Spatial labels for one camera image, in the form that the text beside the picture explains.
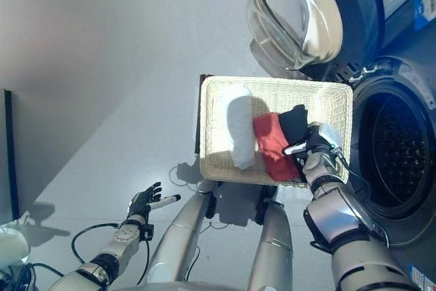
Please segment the robot right black hand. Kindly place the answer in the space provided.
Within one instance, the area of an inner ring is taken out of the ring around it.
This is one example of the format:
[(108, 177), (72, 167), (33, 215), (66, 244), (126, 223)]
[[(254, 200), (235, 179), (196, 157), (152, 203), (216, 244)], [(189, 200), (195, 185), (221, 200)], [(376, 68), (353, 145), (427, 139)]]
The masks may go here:
[(283, 148), (282, 154), (292, 156), (301, 168), (306, 164), (310, 154), (322, 153), (327, 155), (328, 159), (333, 160), (330, 143), (319, 135), (319, 129), (318, 125), (309, 127), (305, 138), (296, 144)]

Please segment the robot left black hand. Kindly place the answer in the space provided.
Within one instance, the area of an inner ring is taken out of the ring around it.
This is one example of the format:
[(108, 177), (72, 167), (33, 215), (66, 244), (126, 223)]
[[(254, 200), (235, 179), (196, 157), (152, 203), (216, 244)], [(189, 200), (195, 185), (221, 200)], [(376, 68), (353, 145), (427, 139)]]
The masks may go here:
[(160, 209), (169, 204), (178, 202), (181, 199), (180, 194), (163, 197), (161, 195), (161, 182), (156, 182), (142, 192), (138, 192), (129, 204), (127, 218), (141, 216), (144, 220), (148, 219), (149, 213), (153, 210)]

